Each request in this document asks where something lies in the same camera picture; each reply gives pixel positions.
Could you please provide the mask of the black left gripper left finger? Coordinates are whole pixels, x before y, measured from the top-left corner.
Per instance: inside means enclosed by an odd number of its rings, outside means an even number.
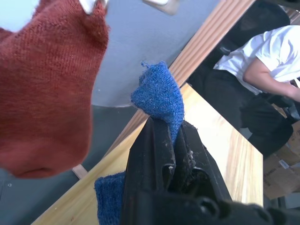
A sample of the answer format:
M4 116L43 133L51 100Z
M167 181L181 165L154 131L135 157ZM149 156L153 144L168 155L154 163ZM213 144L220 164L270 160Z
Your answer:
M164 205L175 168L167 123L148 118L129 151L120 224L161 224L158 210Z

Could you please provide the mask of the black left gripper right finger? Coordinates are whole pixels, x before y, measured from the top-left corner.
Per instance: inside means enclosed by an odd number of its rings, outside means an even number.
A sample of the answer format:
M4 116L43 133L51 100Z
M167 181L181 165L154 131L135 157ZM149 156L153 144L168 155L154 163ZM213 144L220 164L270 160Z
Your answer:
M194 198L208 197L216 202L232 198L218 165L203 145L197 129L184 121L175 147L176 168L169 191Z

